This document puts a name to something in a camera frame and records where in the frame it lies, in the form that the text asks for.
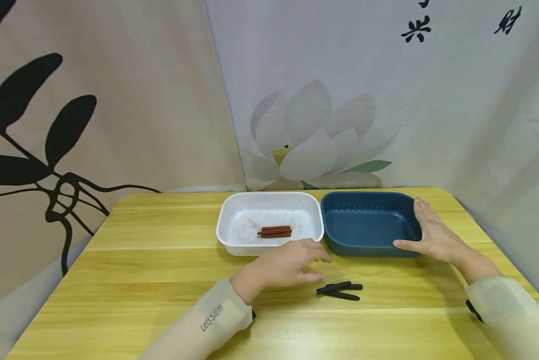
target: beige sleeve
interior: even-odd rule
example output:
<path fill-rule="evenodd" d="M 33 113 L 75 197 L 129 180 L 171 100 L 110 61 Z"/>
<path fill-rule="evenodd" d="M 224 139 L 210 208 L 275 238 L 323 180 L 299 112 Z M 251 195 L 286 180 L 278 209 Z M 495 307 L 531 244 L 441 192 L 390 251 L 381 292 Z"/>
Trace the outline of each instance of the beige sleeve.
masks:
<path fill-rule="evenodd" d="M 488 277 L 465 292 L 511 359 L 539 360 L 539 304 L 507 277 Z"/>
<path fill-rule="evenodd" d="M 141 356 L 144 360 L 203 360 L 250 325 L 251 307 L 227 279 L 219 281 Z"/>

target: bundle of sticks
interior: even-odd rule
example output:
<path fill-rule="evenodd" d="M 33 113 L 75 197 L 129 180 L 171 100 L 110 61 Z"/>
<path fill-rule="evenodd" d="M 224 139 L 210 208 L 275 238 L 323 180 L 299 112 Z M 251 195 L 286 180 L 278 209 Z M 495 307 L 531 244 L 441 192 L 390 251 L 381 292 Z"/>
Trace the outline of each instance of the bundle of sticks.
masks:
<path fill-rule="evenodd" d="M 262 238 L 289 238 L 291 236 L 291 226 L 266 226 L 257 233 Z"/>

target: hand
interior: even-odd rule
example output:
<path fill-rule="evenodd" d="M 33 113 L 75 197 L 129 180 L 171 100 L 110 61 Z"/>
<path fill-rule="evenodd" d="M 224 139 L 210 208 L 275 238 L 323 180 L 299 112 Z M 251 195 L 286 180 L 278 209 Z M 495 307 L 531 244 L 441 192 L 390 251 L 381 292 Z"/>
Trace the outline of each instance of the hand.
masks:
<path fill-rule="evenodd" d="M 325 280 L 321 273 L 303 270 L 308 262 L 319 260 L 331 262 L 320 242 L 312 239 L 289 241 L 244 266 L 230 282 L 243 301 L 250 304 L 265 288 L 295 287 Z"/>
<path fill-rule="evenodd" d="M 413 202 L 413 212 L 421 227 L 421 241 L 398 239 L 393 242 L 396 248 L 417 251 L 453 265 L 473 250 L 441 222 L 427 201 L 420 197 L 416 198 Z"/>
<path fill-rule="evenodd" d="M 421 241 L 395 240 L 393 246 L 417 251 L 452 264 L 468 285 L 484 278 L 503 276 L 489 258 L 467 245 L 441 222 L 427 201 L 420 197 L 416 198 L 413 202 L 413 211 L 421 226 Z"/>

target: white curtain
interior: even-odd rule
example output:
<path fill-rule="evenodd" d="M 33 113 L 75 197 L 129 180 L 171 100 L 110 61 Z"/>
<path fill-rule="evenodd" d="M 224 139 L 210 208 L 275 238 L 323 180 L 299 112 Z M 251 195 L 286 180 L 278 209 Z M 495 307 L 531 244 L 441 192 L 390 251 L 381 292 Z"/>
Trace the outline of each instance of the white curtain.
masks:
<path fill-rule="evenodd" d="M 206 4 L 249 189 L 444 188 L 539 289 L 539 0 Z"/>
<path fill-rule="evenodd" d="M 129 193 L 205 190 L 244 182 L 202 0 L 0 0 L 0 359 L 68 240 Z"/>

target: table surface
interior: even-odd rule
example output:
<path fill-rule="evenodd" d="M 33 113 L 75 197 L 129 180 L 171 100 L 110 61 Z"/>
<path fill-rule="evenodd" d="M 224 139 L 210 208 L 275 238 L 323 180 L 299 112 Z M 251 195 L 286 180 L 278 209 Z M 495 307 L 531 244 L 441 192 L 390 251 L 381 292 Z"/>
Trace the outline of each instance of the table surface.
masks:
<path fill-rule="evenodd" d="M 539 295 L 449 193 L 375 189 L 428 200 L 441 219 L 538 301 Z M 308 190 L 320 200 L 329 190 Z M 8 359 L 137 359 L 220 278 L 251 257 L 228 254 L 217 216 L 231 193 L 134 194 L 111 215 Z M 465 307 L 463 279 L 426 257 L 333 256 L 328 281 L 364 285 L 361 301 L 316 297 L 316 285 L 274 289 L 249 329 L 210 359 L 500 359 Z"/>

